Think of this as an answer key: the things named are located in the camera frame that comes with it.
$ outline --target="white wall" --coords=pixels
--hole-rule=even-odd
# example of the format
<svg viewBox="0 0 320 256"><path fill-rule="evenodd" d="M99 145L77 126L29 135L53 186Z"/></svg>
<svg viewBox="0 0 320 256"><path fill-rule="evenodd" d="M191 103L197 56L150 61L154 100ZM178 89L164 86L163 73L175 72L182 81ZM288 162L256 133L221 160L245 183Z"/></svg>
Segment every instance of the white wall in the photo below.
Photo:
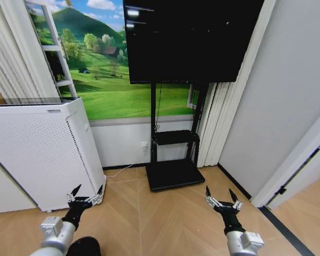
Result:
<svg viewBox="0 0 320 256"><path fill-rule="evenodd" d="M0 212L35 208L35 204L0 166Z"/></svg>
<svg viewBox="0 0 320 256"><path fill-rule="evenodd" d="M320 115L320 0L278 0L219 163L252 195Z"/></svg>
<svg viewBox="0 0 320 256"><path fill-rule="evenodd" d="M191 121L158 123L159 131L190 130ZM148 142L147 153L137 163L150 162L150 124L91 127L103 167L134 163L143 153L141 142ZM185 157L186 143L158 146L158 160Z"/></svg>

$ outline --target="landscape wall mural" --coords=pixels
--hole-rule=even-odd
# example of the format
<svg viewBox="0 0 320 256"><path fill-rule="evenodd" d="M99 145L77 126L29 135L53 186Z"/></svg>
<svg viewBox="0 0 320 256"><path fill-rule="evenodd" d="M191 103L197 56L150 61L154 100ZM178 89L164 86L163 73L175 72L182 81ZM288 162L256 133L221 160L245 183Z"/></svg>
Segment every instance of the landscape wall mural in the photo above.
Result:
<svg viewBox="0 0 320 256"><path fill-rule="evenodd" d="M129 81L122 0L47 2L57 31L62 35L70 73L88 118L150 116L150 85ZM41 43L52 45L40 6L28 4L27 10ZM46 52L46 55L55 79L61 81L64 77L56 54ZM70 95L67 86L60 90L63 96ZM187 107L188 92L189 85L163 84L159 115L192 114L192 109ZM160 85L157 85L157 100L159 93Z"/></svg>

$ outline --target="television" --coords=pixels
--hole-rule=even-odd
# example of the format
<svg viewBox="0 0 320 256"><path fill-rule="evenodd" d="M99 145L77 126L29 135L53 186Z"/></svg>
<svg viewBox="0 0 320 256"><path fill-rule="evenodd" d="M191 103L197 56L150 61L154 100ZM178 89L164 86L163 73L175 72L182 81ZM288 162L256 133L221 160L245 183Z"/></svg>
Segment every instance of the television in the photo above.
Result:
<svg viewBox="0 0 320 256"><path fill-rule="evenodd" d="M130 82L233 82L263 0L124 0Z"/></svg>

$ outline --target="wall outlet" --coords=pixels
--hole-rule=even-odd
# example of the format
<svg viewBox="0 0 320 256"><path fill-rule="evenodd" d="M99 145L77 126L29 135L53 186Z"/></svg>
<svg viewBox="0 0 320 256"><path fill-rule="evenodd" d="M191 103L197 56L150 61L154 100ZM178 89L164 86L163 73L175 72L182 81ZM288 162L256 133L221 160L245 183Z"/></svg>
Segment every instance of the wall outlet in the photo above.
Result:
<svg viewBox="0 0 320 256"><path fill-rule="evenodd" d="M148 142L146 141L141 142L141 148L143 149L144 152L147 150L147 146L148 146Z"/></svg>

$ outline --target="black tv stand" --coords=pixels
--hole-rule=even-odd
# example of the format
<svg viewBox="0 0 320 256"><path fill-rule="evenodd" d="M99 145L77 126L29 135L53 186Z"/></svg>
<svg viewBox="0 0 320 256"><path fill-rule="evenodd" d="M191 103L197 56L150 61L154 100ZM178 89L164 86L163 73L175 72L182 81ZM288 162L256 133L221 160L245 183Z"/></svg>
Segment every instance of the black tv stand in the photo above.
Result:
<svg viewBox="0 0 320 256"><path fill-rule="evenodd" d="M150 164L146 166L151 191L160 191L205 182L204 177L197 168L199 136L196 130L203 111L208 85L208 83L199 85L198 102L191 131L156 132L156 83L151 83L151 156ZM172 161L157 161L157 145L177 143L188 143L186 158ZM194 161L191 160L193 144L195 144Z"/></svg>

